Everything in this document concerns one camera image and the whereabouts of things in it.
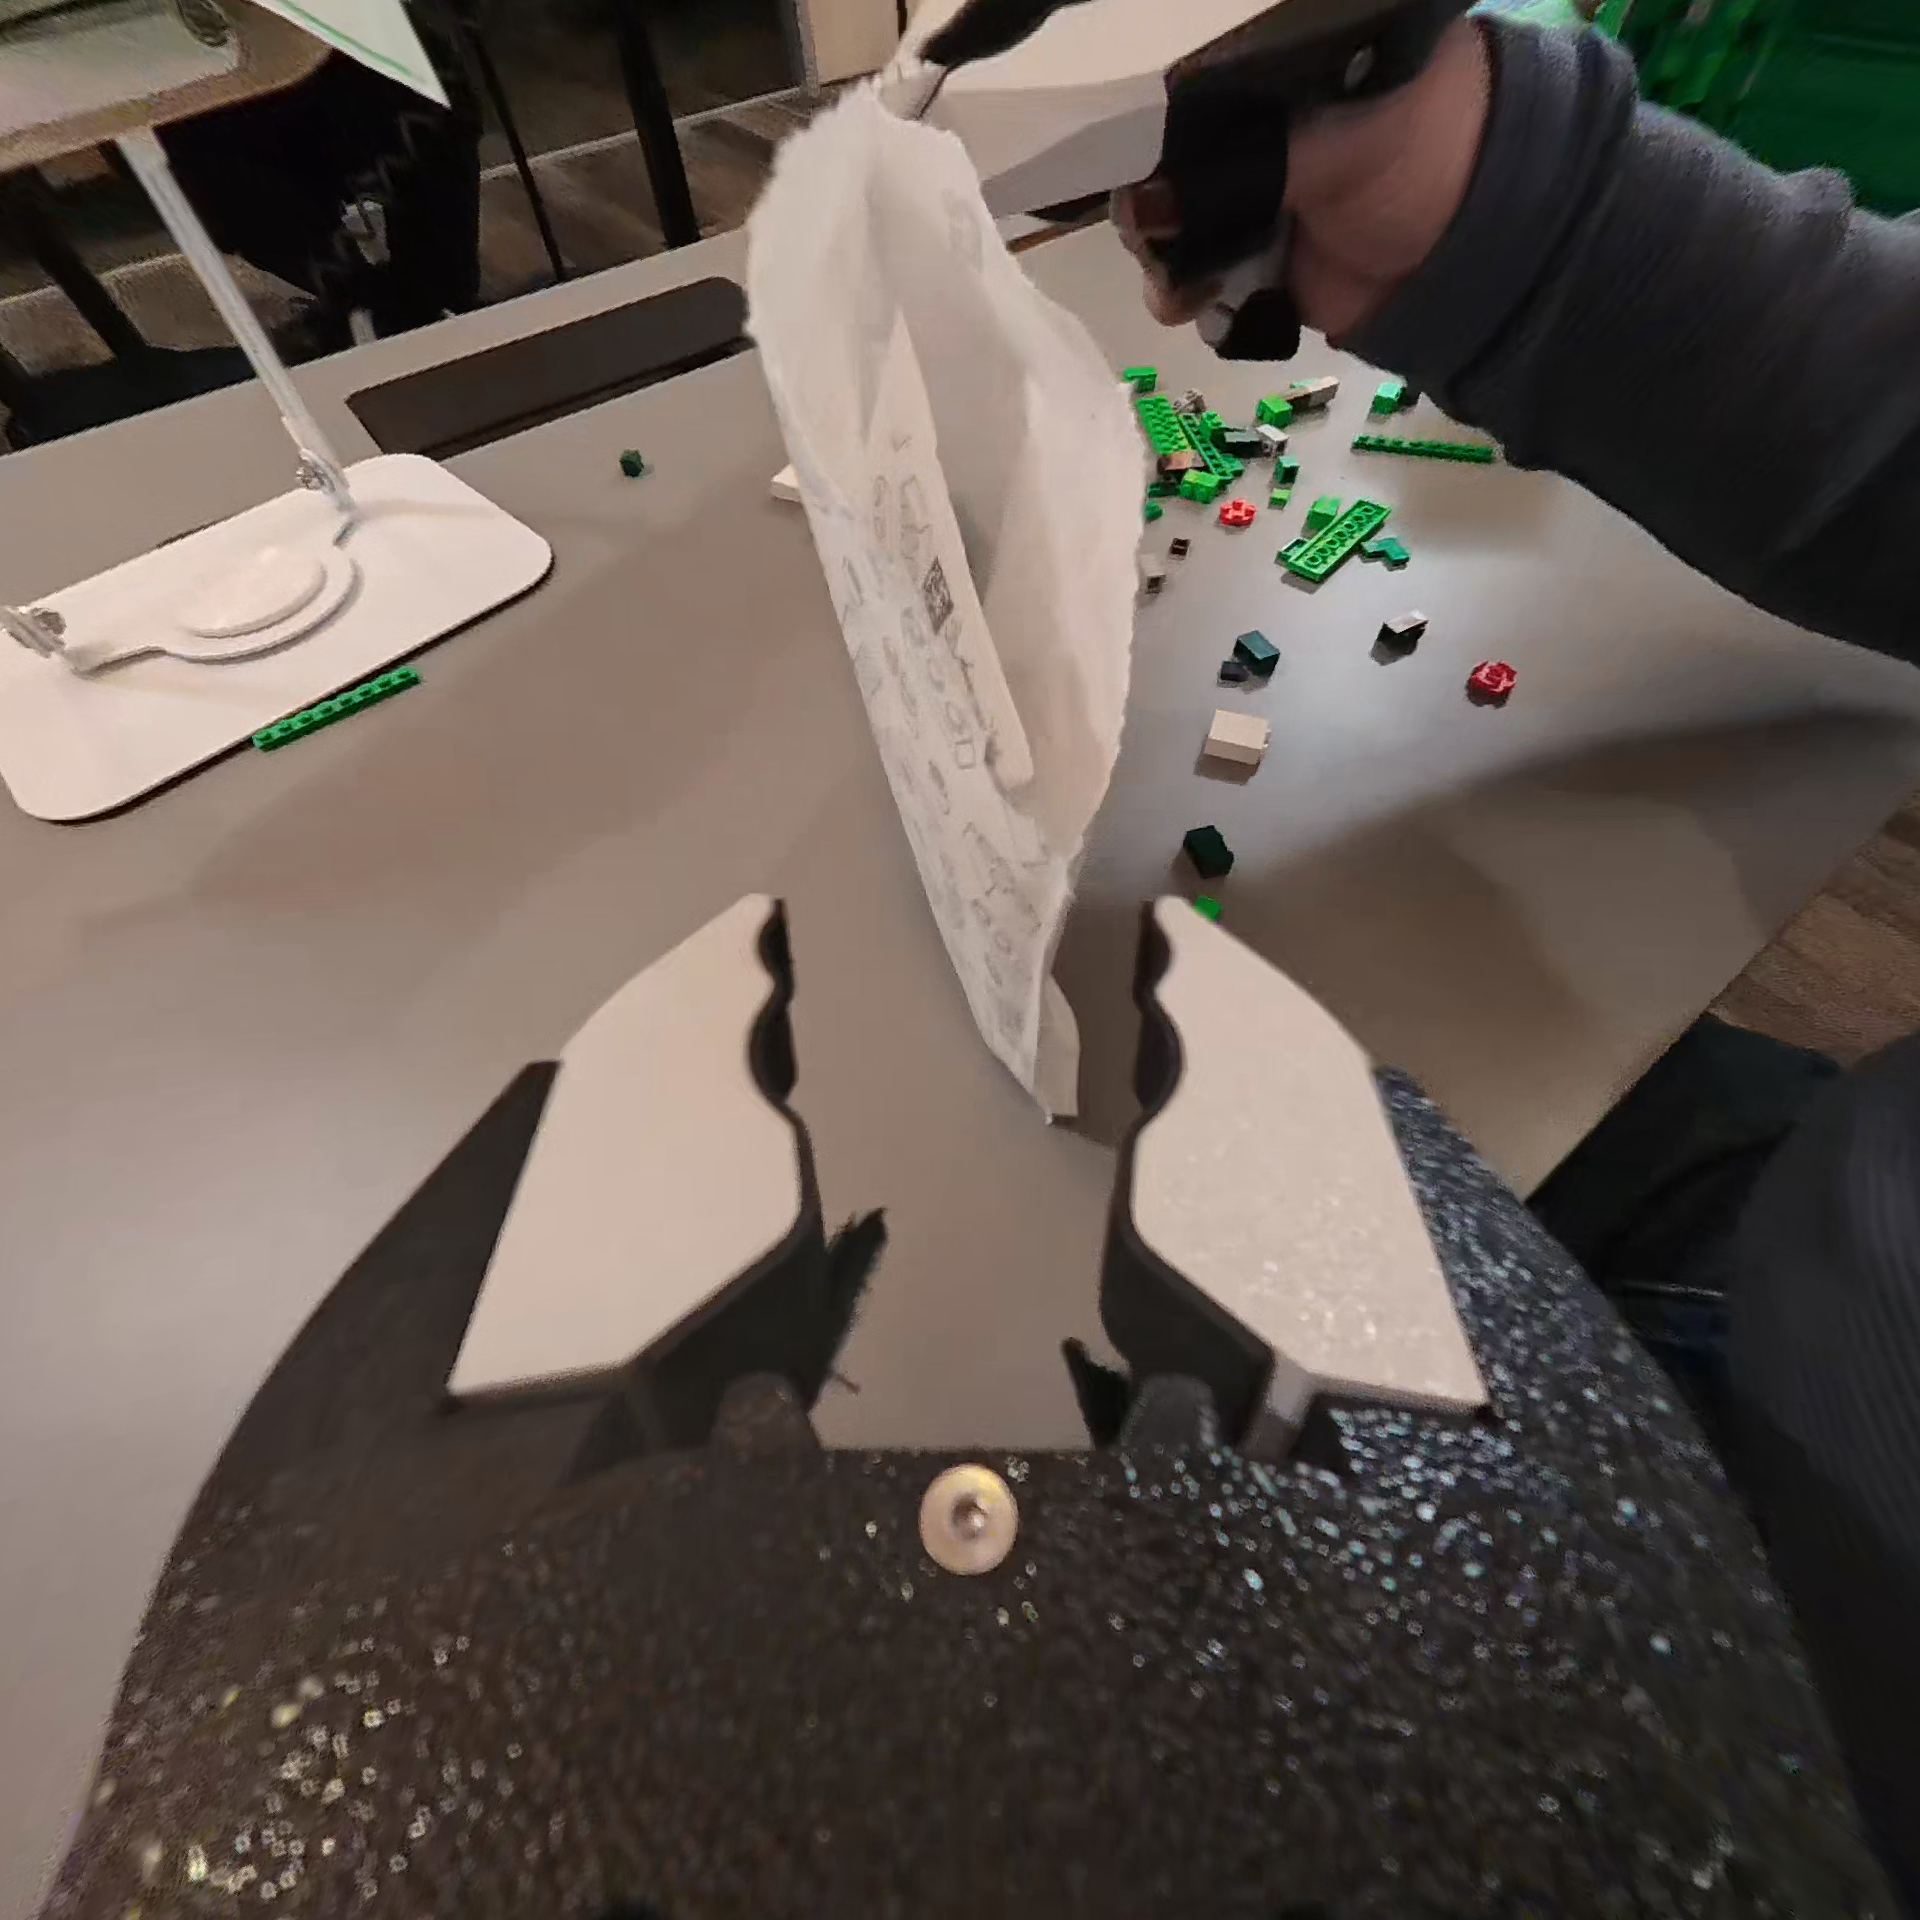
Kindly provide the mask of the white paper bag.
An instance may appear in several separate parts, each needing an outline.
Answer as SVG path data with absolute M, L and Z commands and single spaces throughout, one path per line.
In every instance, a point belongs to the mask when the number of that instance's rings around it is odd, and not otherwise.
M 746 221 L 750 335 L 897 822 L 994 1061 L 1078 1111 L 1053 974 L 1130 702 L 1143 449 L 947 131 L 872 83 Z

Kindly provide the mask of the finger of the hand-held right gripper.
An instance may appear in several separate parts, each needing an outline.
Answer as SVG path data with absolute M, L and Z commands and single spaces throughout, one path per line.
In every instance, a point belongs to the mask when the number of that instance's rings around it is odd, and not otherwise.
M 950 134 L 991 214 L 1044 214 L 1151 173 L 1174 40 L 1167 1 L 917 1 L 882 101 Z

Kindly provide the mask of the green storage crate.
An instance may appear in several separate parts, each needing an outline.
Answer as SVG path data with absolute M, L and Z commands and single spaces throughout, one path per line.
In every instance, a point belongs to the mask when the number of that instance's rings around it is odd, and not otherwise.
M 1916 210 L 1913 1 L 1588 1 L 1640 93 L 1793 173 L 1836 171 L 1860 204 Z

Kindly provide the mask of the long green brick strip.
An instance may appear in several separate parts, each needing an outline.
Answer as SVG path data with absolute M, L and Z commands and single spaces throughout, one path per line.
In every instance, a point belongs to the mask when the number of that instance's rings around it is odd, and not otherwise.
M 321 732 L 324 728 L 341 725 L 367 708 L 384 705 L 407 690 L 419 686 L 419 673 L 411 663 L 395 663 L 384 673 L 347 683 L 307 708 L 295 708 L 282 718 L 251 732 L 251 746 L 258 752 L 275 752 L 300 739 Z

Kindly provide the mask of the person's right hand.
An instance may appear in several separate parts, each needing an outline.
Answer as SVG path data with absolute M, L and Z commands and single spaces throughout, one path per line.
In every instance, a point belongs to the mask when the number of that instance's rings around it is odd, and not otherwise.
M 1171 171 L 1108 198 L 1145 307 L 1181 324 L 1218 298 L 1221 275 L 1174 275 L 1171 253 L 1187 215 L 1214 218 L 1224 203 L 1251 214 L 1258 250 L 1287 231 L 1287 298 L 1307 328 L 1358 354 L 1464 208 L 1491 91 L 1491 26 L 1466 14 L 1408 83 L 1361 101 L 1292 111 L 1264 74 L 1181 97 L 1167 124 Z

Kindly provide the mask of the person's right forearm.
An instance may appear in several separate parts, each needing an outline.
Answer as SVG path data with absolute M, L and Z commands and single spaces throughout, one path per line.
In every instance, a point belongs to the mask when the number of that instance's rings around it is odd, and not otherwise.
M 1474 31 L 1464 203 L 1321 331 L 1755 608 L 1913 663 L 1916 218 L 1643 101 L 1601 34 Z

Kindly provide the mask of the grey desk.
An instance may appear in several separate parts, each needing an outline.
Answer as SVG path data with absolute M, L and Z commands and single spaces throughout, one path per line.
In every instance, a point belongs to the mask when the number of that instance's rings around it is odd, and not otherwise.
M 1081 1128 L 981 1043 L 894 819 L 750 354 L 451 471 L 554 546 L 422 683 L 107 822 L 3 805 L 3 1913 L 66 1852 L 144 1593 L 237 1415 L 509 1074 L 746 892 L 785 897 L 827 1218 L 890 1244 L 839 1442 L 1063 1445 L 1130 1116 L 1137 903 L 1187 826 L 1224 922 L 1538 1184 L 1916 787 L 1916 673 L 1702 581 L 1542 474 L 1355 458 L 1328 348 L 1302 492 L 1412 561 L 1298 586 L 1242 532 L 1137 609 L 1061 984 Z M 646 474 L 628 479 L 618 449 Z M 1385 615 L 1422 609 L 1405 659 Z M 1267 683 L 1221 686 L 1258 631 Z M 1506 705 L 1466 698 L 1506 659 Z M 1251 773 L 1214 708 L 1268 718 Z

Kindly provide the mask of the person's legs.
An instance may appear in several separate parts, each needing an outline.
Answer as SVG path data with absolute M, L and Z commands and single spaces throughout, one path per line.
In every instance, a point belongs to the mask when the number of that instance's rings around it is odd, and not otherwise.
M 1529 1208 L 1708 1431 L 1916 1913 L 1916 1036 L 1700 1019 Z

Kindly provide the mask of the black office chair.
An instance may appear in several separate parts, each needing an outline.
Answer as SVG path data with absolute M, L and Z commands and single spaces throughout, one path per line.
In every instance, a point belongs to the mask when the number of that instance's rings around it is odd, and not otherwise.
M 330 54 L 311 77 L 157 131 L 207 235 L 307 298 L 302 351 L 478 301 L 478 116 Z

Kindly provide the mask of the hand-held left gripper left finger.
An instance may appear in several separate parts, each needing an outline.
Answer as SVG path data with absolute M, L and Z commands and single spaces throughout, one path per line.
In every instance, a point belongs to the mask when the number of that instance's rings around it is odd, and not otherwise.
M 742 894 L 562 1046 L 445 1389 L 458 1402 L 621 1371 L 773 1277 L 823 1261 L 789 1108 L 780 902 Z

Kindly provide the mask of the pile of green toy bricks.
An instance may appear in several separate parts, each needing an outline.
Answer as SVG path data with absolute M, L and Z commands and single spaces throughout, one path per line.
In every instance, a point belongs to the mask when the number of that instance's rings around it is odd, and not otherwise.
M 1168 501 L 1213 512 L 1221 531 L 1242 532 L 1261 516 L 1290 511 L 1301 455 L 1294 429 L 1328 425 L 1339 398 L 1339 377 L 1292 377 L 1254 395 L 1245 419 L 1228 419 L 1194 387 L 1163 387 L 1150 361 L 1118 368 L 1140 441 L 1145 448 L 1143 521 L 1163 516 Z M 1401 421 L 1417 394 L 1404 377 L 1382 377 L 1367 394 L 1361 429 L 1349 449 L 1367 458 L 1491 466 L 1501 449 L 1484 438 L 1446 432 L 1405 432 Z M 1274 565 L 1298 585 L 1324 585 L 1349 561 L 1405 566 L 1412 559 L 1395 531 L 1395 511 L 1372 495 L 1318 492 L 1307 499 L 1298 526 L 1284 535 Z

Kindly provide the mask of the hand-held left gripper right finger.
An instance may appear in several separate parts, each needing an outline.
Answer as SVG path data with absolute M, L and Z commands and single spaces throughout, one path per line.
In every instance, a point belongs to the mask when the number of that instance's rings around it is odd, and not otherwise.
M 1177 1379 L 1232 1448 L 1290 1448 L 1324 1402 L 1479 1417 L 1362 1046 L 1174 894 L 1140 909 L 1134 1007 L 1098 1291 L 1133 1401 Z

